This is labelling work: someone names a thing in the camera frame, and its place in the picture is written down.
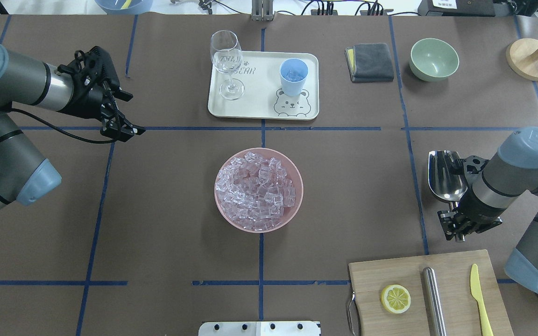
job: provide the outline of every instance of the glass base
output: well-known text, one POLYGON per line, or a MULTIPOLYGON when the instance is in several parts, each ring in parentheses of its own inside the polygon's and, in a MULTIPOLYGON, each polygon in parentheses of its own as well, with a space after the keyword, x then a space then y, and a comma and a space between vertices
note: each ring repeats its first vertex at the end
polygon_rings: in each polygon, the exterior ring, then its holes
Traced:
POLYGON ((239 79, 232 79, 233 85, 230 87, 230 80, 221 83, 219 93, 227 100, 237 100, 244 94, 244 83, 239 79))

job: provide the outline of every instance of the bear drawing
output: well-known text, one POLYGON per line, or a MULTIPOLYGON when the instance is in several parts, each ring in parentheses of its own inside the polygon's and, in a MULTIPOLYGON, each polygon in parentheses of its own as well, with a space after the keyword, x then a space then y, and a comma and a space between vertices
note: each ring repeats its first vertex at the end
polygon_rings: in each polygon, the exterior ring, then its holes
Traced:
POLYGON ((306 117, 311 110, 307 90, 303 90, 295 97, 288 96, 282 89, 277 90, 275 94, 277 95, 277 101, 273 105, 273 109, 278 115, 284 114, 289 117, 302 115, 306 117))

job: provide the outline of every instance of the bowl of ice cubes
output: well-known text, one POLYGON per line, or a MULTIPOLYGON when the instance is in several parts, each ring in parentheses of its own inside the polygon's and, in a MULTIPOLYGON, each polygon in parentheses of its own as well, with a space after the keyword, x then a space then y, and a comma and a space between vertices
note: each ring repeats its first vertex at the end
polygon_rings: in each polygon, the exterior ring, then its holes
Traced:
POLYGON ((235 154, 215 179, 219 212, 231 225, 252 233, 286 225, 300 208, 303 193, 303 179, 295 164, 269 148, 235 154))

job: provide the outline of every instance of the gray cloth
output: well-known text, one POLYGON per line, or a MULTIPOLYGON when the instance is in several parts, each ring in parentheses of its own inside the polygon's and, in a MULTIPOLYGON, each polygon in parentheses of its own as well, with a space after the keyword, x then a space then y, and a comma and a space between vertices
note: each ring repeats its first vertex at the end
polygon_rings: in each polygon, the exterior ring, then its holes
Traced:
POLYGON ((356 44, 354 51, 354 67, 348 58, 350 79, 354 83, 391 82, 393 81, 393 65, 389 46, 385 43, 356 44))

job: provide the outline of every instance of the wooden stand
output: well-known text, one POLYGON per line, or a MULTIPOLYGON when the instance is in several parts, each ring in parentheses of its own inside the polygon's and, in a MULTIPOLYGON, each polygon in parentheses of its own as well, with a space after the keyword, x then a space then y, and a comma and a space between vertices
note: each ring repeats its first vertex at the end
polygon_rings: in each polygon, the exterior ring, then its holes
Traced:
POLYGON ((506 49, 506 60, 517 74, 538 81, 538 40, 521 38, 506 49))

